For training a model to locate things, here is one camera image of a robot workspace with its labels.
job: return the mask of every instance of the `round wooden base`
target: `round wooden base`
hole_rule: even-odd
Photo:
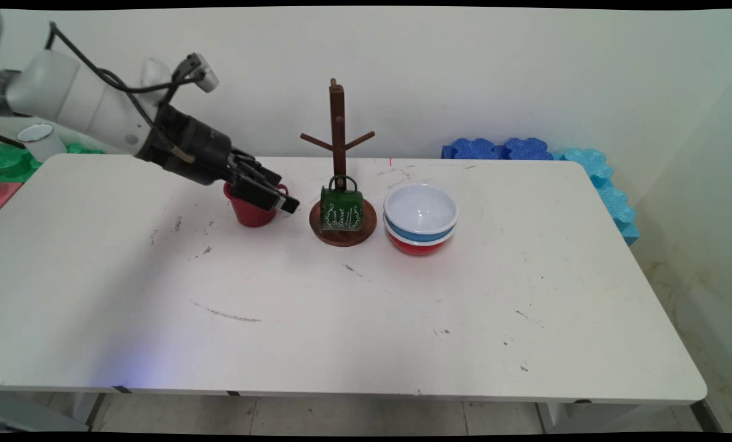
[[[312,231],[326,244],[336,247],[355,246],[366,241],[366,238],[372,235],[375,227],[377,227],[377,212],[375,212],[372,204],[364,200],[364,223],[357,232],[346,232],[339,230],[319,231],[319,201],[309,211],[309,224]]]

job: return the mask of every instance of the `pink foam block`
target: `pink foam block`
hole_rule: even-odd
[[[0,182],[0,210],[6,201],[21,187],[21,182]]]

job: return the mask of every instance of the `light blue foam block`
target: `light blue foam block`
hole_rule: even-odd
[[[639,239],[639,230],[636,229],[636,226],[633,223],[630,223],[625,227],[625,229],[621,230],[620,233],[622,234],[622,239],[625,240],[625,244],[629,244],[629,246]]]
[[[596,190],[617,224],[617,229],[622,232],[636,218],[636,210],[628,205],[628,196],[613,185],[605,185]]]
[[[602,187],[612,174],[611,168],[607,165],[607,157],[596,149],[571,148],[563,153],[563,160],[582,165],[596,188]]]

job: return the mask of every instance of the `table leg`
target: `table leg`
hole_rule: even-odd
[[[30,403],[12,392],[0,392],[0,422],[27,431],[88,431],[85,423]]]
[[[629,423],[661,411],[661,405],[614,405],[614,403],[539,403],[541,422],[547,434],[610,433]]]
[[[100,394],[86,394],[86,392],[75,392],[74,393],[74,411],[71,416],[74,420],[82,423],[87,423],[90,417],[90,412],[93,411],[93,407],[96,405],[96,400]]]

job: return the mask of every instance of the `scratch mark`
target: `scratch mark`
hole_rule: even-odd
[[[218,316],[224,316],[225,318],[229,318],[229,319],[235,319],[236,321],[243,321],[243,322],[261,322],[262,321],[262,319],[243,318],[243,316],[234,316],[234,314],[221,313],[220,311],[214,310],[212,308],[203,307],[202,305],[197,304],[193,300],[189,300],[189,302],[199,308],[203,308],[203,309],[209,311],[210,313],[218,314]]]
[[[357,271],[355,271],[355,269],[354,269],[354,268],[352,268],[351,266],[348,266],[347,264],[344,264],[344,266],[345,266],[345,267],[346,267],[346,268],[347,268],[347,269],[348,269],[349,271],[351,271],[352,273],[354,273],[354,274],[358,275],[358,277],[363,277],[363,276],[364,276],[364,275],[362,275],[362,274],[358,273]]]

